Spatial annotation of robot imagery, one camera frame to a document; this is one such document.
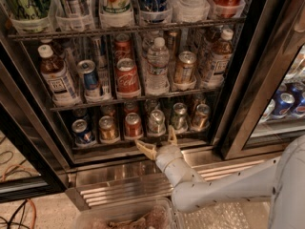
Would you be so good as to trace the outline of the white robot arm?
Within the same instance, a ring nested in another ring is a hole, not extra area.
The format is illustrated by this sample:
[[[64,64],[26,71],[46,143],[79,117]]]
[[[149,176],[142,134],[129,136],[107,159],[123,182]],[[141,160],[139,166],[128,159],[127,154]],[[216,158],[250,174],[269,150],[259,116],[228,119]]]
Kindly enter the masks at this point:
[[[161,148],[137,140],[173,187],[172,202],[182,213],[218,202],[268,198],[268,229],[305,229],[305,136],[289,144],[280,157],[215,181],[205,180],[184,159],[174,131]]]

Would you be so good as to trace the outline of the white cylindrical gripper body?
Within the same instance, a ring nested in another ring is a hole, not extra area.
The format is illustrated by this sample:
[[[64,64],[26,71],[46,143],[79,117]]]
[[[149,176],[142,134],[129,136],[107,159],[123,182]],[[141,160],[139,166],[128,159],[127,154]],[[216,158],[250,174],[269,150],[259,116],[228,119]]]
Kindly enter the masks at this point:
[[[191,168],[176,145],[161,147],[157,152],[155,163],[169,182],[191,180]]]

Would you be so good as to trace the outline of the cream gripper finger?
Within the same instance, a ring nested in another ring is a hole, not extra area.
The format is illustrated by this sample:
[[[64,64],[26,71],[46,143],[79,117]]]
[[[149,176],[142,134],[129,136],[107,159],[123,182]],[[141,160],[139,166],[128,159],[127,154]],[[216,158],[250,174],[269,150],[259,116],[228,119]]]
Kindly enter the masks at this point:
[[[169,136],[168,136],[168,142],[171,143],[172,145],[177,144],[177,137],[174,131],[174,127],[172,125],[169,126],[168,128]]]
[[[135,145],[137,149],[142,152],[148,159],[155,160],[156,158],[156,146],[154,144],[145,143],[141,140],[136,140]]]

